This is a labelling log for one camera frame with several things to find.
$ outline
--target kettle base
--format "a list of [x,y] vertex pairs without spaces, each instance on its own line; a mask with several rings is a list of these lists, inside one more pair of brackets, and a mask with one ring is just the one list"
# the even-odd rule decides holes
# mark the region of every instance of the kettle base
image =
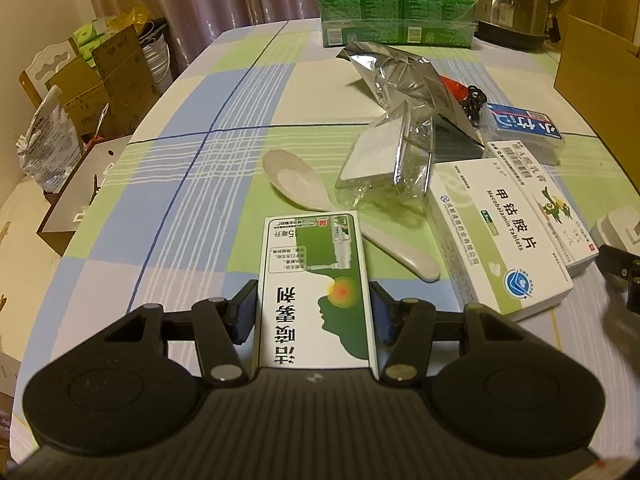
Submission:
[[478,21],[476,38],[519,50],[537,50],[545,42],[544,36],[534,36],[502,28],[492,23]]

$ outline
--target blue circular logo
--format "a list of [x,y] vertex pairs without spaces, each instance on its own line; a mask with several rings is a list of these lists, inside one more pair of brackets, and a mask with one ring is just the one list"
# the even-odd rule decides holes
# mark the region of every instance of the blue circular logo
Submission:
[[531,296],[531,280],[527,273],[521,269],[513,269],[504,277],[504,286],[514,298],[523,300]]

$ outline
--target table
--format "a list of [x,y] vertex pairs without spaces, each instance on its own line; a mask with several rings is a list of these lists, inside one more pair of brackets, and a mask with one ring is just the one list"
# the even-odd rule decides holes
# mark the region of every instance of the table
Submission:
[[[612,208],[640,207],[608,151],[553,90],[553,53],[481,41],[471,50],[405,48],[431,59],[440,74],[479,86],[490,102],[548,114],[566,134],[562,163],[551,171],[587,226]],[[338,51],[321,46],[318,20],[231,30],[158,101],[111,171],[45,296],[18,378],[14,458],[23,460],[34,449],[20,396],[48,361],[142,303],[185,310],[201,298],[231,297],[257,275],[264,217],[298,212],[262,173],[265,150],[302,156],[333,188],[354,137],[383,112],[351,64],[335,59]],[[418,208],[407,206],[394,219],[371,208],[362,215],[438,254]],[[439,282],[427,284],[368,242],[366,257],[370,279],[395,297],[460,309],[445,270]],[[640,345],[619,323],[621,309],[619,295],[591,265],[560,306],[523,322],[602,382],[607,409],[593,449],[603,456],[638,454],[634,369],[640,368]],[[246,356],[250,348],[239,351]],[[170,355],[198,370],[193,344],[172,344]],[[436,367],[447,350],[438,355]]]

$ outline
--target white plastic bag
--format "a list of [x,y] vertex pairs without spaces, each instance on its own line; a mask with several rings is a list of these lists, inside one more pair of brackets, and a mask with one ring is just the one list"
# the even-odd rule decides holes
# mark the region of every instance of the white plastic bag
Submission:
[[53,86],[36,110],[24,142],[18,147],[22,170],[47,193],[57,193],[82,157],[76,127],[58,103]]

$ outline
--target yellow plastic bag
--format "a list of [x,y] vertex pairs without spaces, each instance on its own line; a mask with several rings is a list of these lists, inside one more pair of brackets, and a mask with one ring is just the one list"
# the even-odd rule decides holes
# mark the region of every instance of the yellow plastic bag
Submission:
[[148,20],[149,10],[144,6],[136,6],[130,12],[123,12],[108,19],[107,26],[115,32],[120,32],[129,27],[129,25],[135,25],[136,33],[140,34],[142,27]]

